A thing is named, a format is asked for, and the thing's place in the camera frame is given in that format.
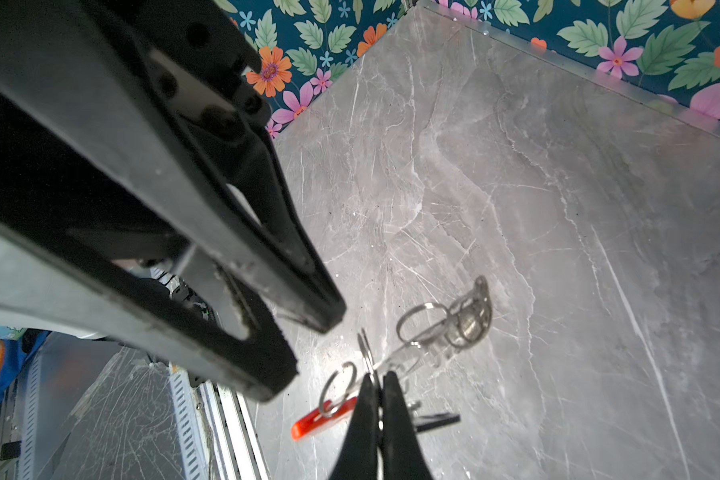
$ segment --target gray marble surface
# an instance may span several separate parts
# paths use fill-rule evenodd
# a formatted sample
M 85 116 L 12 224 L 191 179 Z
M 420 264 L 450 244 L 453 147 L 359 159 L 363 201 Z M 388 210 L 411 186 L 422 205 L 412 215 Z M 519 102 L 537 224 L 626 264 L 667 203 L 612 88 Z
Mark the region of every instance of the gray marble surface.
M 273 478 L 330 372 L 399 344 L 407 308 L 478 274 L 496 317 L 409 399 L 437 478 L 720 478 L 720 139 L 416 7 L 276 146 L 348 312 L 283 323 L 301 375 L 252 406 Z

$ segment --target floral wallpaper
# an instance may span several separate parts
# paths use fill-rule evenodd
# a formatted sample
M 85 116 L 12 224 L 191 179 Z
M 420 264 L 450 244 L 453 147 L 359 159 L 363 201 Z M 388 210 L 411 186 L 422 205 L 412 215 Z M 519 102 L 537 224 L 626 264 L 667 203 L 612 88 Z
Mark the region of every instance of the floral wallpaper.
M 269 100 L 272 138 L 398 22 L 401 0 L 214 0 L 261 55 L 245 80 Z
M 720 120 L 720 0 L 439 0 Z

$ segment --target metal edge trim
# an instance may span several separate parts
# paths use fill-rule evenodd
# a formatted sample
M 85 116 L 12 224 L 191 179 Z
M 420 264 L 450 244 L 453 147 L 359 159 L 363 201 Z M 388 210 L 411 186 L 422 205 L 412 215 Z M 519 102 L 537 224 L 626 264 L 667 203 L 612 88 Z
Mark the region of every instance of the metal edge trim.
M 232 449 L 235 453 L 238 472 L 241 480 L 259 480 L 259 475 L 254 468 L 255 462 L 252 459 L 251 451 L 246 441 L 245 427 L 240 418 L 240 412 L 236 398 L 232 391 L 219 385 L 219 398 L 221 399 L 224 418 L 226 419 L 227 431 L 230 434 Z
M 246 424 L 248 439 L 250 441 L 251 450 L 253 450 L 253 457 L 256 460 L 256 466 L 259 469 L 259 477 L 262 480 L 269 480 L 269 471 L 266 469 L 266 464 L 264 463 L 264 455 L 262 454 L 261 446 L 259 445 L 259 437 L 256 435 L 256 428 L 251 421 L 246 399 L 240 395 L 240 392 L 235 392 L 235 395 L 237 396 L 237 402 L 240 405 L 242 420 Z
M 38 351 L 32 359 L 27 375 L 27 396 L 24 404 L 24 431 L 21 439 L 18 480 L 34 480 L 34 447 L 38 435 L 38 414 L 40 413 L 40 372 L 43 352 Z
M 219 397 L 213 389 L 211 382 L 203 383 L 199 390 L 212 434 L 213 454 L 216 456 L 216 466 L 219 469 L 219 475 L 222 480 L 236 480 L 235 459 L 232 456 L 230 445 L 227 441 L 224 418 L 219 410 Z
M 186 370 L 172 373 L 168 378 L 168 384 L 173 398 L 173 413 L 176 416 L 176 432 L 181 448 L 184 479 L 208 480 L 208 466 L 200 439 L 200 427 L 197 425 L 190 378 Z

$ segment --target blue flower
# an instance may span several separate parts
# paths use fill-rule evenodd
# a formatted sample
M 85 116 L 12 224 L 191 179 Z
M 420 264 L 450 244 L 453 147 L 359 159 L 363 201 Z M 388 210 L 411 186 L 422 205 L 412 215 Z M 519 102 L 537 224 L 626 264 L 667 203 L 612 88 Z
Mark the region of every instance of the blue flower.
M 331 53 L 326 50 L 326 54 L 320 57 L 320 62 L 322 62 L 323 67 L 330 66 L 331 62 L 333 62 L 333 57 L 330 56 Z
M 242 22 L 240 22 L 240 28 L 248 28 L 248 31 L 251 31 L 251 27 L 256 24 L 256 20 L 251 20 L 253 17 L 253 12 L 248 12 L 248 15 L 246 15 L 245 12 L 240 12 L 240 16 L 242 17 Z
M 347 51 L 345 52 L 347 54 L 347 60 L 346 63 L 353 64 L 355 63 L 355 60 L 358 59 L 358 50 L 356 48 L 350 50 L 347 48 Z
M 344 6 L 338 7 L 338 10 L 342 13 L 338 17 L 339 18 L 349 17 L 349 7 L 347 6 L 347 3 L 342 2 L 342 5 L 344 5 Z
M 494 5 L 492 3 L 485 5 L 485 2 L 480 2 L 480 5 L 483 6 L 480 9 L 480 13 L 483 14 L 483 20 L 488 20 L 489 18 L 494 17 L 494 14 L 490 13 L 490 10 L 494 7 Z

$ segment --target metal key ring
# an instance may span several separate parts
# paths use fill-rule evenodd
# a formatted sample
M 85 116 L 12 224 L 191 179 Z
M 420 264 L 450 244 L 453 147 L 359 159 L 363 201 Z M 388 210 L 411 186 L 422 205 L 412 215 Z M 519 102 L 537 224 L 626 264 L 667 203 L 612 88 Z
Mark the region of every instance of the metal key ring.
M 343 372 L 345 368 L 352 367 L 352 378 L 349 379 L 349 383 L 347 384 L 347 388 L 344 390 L 344 395 L 341 396 L 341 400 L 336 402 L 334 405 L 331 404 L 331 409 L 326 412 L 326 409 L 323 408 L 323 405 L 326 403 L 326 395 L 328 394 L 328 388 L 333 383 L 333 380 L 336 379 L 339 373 Z M 326 381 L 326 385 L 322 388 L 322 392 L 320 393 L 320 399 L 319 403 L 317 404 L 317 411 L 320 412 L 320 415 L 322 415 L 325 418 L 331 418 L 333 417 L 336 412 L 342 406 L 344 405 L 344 402 L 347 401 L 347 397 L 349 396 L 349 388 L 353 385 L 355 385 L 355 380 L 358 378 L 358 368 L 355 366 L 352 362 L 344 362 L 342 364 L 342 368 L 338 370 L 334 370 L 330 377 L 328 377 L 328 380 Z
M 453 303 L 451 303 L 449 309 L 451 311 L 451 315 L 455 317 L 456 331 L 464 341 L 464 344 L 459 345 L 454 343 L 454 341 L 446 335 L 448 343 L 450 343 L 453 347 L 464 349 L 479 342 L 485 333 L 490 329 L 490 323 L 493 319 L 493 306 L 490 303 L 488 282 L 485 277 L 479 276 L 475 279 L 472 291 L 461 298 L 456 299 Z M 477 335 L 469 336 L 464 331 L 464 325 L 462 324 L 460 313 L 466 309 L 472 309 L 474 312 L 475 324 L 480 327 L 480 331 Z
M 394 328 L 395 331 L 397 331 L 397 333 L 398 333 L 398 338 L 400 339 L 400 341 L 403 343 L 407 343 L 409 345 L 413 345 L 413 346 L 421 346 L 423 343 L 426 343 L 427 340 L 431 340 L 431 339 L 439 336 L 443 331 L 445 331 L 445 329 L 448 328 L 448 322 L 442 322 L 443 328 L 441 330 L 437 331 L 436 333 L 430 335 L 429 337 L 427 337 L 426 339 L 423 339 L 423 340 L 406 340 L 403 338 L 402 334 L 400 333 L 400 330 L 402 330 L 405 322 L 409 321 L 413 315 L 415 315 L 416 313 L 419 313 L 419 312 L 423 312 L 424 310 L 433 310 L 436 308 L 439 308 L 440 310 L 445 312 L 446 318 L 451 315 L 451 313 L 448 311 L 448 308 L 445 305 L 443 305 L 442 303 L 437 303 L 437 302 L 422 303 L 421 305 L 416 305 L 415 307 L 410 309 L 408 312 L 405 312 L 403 314 L 403 316 L 400 317 L 400 320 L 398 320 L 398 324 Z

